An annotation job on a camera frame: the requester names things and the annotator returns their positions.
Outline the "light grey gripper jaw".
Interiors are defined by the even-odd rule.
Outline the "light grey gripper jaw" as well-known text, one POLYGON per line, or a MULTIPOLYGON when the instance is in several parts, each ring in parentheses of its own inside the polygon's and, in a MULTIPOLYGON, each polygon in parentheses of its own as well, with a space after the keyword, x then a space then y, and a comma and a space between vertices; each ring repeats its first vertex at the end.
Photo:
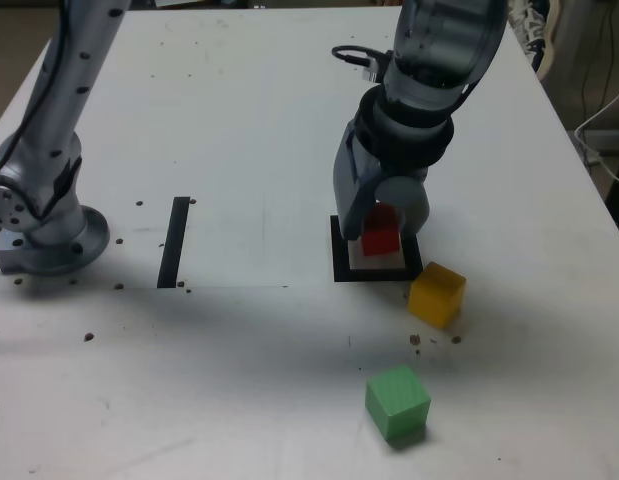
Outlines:
POLYGON ((400 230, 417 235, 430 213, 424 184, 412 177, 391 177, 375 189, 375 199, 392 206, 398 213, 400 230))

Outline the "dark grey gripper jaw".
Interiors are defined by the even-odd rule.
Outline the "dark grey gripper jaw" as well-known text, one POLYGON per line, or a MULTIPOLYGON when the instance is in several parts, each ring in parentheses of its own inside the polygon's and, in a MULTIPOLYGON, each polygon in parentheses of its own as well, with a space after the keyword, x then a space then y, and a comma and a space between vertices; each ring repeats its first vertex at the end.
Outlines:
POLYGON ((382 180, 380 162, 358 139, 355 126, 345 128, 333 167, 333 188, 341 236, 357 240, 366 216, 376 203, 375 189, 382 180))

